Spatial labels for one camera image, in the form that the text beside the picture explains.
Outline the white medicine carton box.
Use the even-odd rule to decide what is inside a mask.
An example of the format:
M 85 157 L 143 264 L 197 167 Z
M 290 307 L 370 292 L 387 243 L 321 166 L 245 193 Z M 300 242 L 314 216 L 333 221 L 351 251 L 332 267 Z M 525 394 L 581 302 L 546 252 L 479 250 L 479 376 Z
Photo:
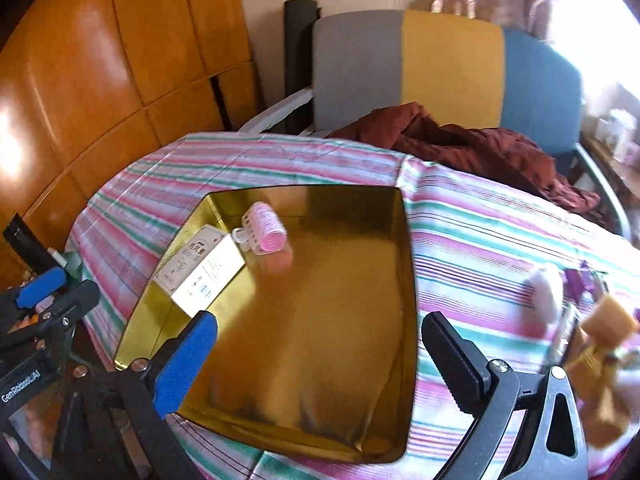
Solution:
M 186 315 L 205 311 L 245 266 L 230 233 L 206 224 L 158 270 L 153 281 Z

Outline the gold rectangular tin box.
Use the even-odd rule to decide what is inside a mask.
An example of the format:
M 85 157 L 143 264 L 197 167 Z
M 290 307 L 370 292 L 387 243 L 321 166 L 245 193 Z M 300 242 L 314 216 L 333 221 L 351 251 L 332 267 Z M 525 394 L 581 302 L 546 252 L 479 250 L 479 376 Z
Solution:
M 218 337 L 180 414 L 284 454 L 385 464 L 404 454 L 416 384 L 416 285 L 393 186 L 281 185 L 203 197 L 168 245 L 276 211 L 288 244 L 247 254 L 210 306 Z

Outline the black rolled mat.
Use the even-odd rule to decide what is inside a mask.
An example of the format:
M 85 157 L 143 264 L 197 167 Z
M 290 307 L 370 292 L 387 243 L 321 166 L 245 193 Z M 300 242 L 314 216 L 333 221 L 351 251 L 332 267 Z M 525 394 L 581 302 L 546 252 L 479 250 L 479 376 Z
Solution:
M 311 86 L 312 29 L 319 18 L 316 0 L 286 0 L 283 5 L 286 96 Z

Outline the white product boxes on desk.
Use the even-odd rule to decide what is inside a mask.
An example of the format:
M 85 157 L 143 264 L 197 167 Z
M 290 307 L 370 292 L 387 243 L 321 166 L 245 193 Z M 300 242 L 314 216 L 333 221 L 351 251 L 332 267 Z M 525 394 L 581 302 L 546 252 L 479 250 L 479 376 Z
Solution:
M 618 162 L 628 162 L 638 120 L 626 110 L 613 108 L 597 121 L 594 137 L 605 145 Z

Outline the orange wooden wall panel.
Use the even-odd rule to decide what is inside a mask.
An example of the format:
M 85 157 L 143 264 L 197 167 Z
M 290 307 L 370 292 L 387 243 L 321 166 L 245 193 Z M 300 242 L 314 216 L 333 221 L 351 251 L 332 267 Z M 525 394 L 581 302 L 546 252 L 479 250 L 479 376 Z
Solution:
M 241 0 L 36 0 L 1 52 L 1 219 L 62 249 L 130 162 L 262 104 Z

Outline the purple origami paper piece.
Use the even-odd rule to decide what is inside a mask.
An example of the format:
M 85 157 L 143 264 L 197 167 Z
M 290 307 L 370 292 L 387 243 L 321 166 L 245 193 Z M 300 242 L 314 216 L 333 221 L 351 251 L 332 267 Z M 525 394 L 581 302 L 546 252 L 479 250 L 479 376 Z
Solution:
M 605 273 L 590 268 L 586 260 L 582 260 L 577 268 L 564 270 L 565 295 L 579 304 L 585 292 L 594 301 L 599 301 L 608 293 L 608 285 L 605 281 Z

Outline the striped pink green bedsheet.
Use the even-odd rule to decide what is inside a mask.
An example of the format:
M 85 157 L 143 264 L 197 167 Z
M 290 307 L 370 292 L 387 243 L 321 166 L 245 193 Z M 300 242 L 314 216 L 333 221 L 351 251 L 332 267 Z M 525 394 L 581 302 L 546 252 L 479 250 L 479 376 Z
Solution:
M 639 304 L 639 254 L 623 237 L 505 185 L 343 140 L 192 133 L 133 162 L 88 201 L 66 246 L 98 283 L 85 323 L 111 364 L 160 255 L 198 201 L 228 188 L 355 183 L 396 186 L 411 230 L 418 308 L 442 311 L 488 358 L 536 370 L 550 330 L 536 328 L 529 274 L 586 262 L 628 309 Z

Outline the maroon crumpled cloth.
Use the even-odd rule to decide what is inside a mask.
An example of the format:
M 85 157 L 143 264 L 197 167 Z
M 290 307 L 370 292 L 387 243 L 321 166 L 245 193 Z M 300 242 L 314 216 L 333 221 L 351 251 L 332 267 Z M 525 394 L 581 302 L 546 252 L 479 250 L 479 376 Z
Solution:
M 556 170 L 555 159 L 521 133 L 439 125 L 417 102 L 372 110 L 330 137 L 437 162 L 544 198 L 573 214 L 589 214 L 601 201 L 597 193 L 572 185 Z

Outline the yellow knitted hat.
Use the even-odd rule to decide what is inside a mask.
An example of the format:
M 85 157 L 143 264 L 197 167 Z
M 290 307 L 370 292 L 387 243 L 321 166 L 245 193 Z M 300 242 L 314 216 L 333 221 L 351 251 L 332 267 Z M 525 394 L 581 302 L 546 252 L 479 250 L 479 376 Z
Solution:
M 574 395 L 587 443 L 602 450 L 617 441 L 631 424 L 631 411 L 614 392 L 620 360 L 595 342 L 590 342 L 568 362 L 565 370 Z

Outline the pink hair roller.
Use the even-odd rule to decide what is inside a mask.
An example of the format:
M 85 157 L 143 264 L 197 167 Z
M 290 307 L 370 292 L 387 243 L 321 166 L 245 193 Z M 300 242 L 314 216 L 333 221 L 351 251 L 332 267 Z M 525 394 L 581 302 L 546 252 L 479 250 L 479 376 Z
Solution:
M 280 252 L 288 242 L 288 232 L 273 208 L 256 202 L 241 217 L 241 226 L 231 232 L 242 252 L 263 256 Z

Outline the wooden side desk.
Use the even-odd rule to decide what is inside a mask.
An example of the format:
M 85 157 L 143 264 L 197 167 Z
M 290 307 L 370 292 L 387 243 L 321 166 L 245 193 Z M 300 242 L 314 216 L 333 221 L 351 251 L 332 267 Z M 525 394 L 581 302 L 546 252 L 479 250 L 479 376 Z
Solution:
M 594 159 L 625 207 L 639 206 L 639 170 L 613 158 L 606 146 L 593 136 L 582 133 L 580 143 Z

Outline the white fluffy puff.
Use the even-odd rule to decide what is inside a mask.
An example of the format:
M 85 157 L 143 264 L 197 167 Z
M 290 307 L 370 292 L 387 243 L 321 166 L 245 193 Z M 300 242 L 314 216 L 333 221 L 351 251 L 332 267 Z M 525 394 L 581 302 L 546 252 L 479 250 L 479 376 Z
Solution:
M 561 270 L 553 263 L 537 266 L 529 273 L 532 306 L 540 322 L 555 324 L 563 312 L 564 282 Z

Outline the yellow cube sponge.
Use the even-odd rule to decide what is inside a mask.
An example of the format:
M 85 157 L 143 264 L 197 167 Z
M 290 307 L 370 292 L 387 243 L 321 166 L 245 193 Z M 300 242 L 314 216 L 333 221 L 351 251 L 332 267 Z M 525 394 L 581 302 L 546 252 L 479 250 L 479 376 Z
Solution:
M 615 349 L 638 332 L 639 322 L 611 294 L 606 294 L 580 323 L 580 328 L 596 344 Z

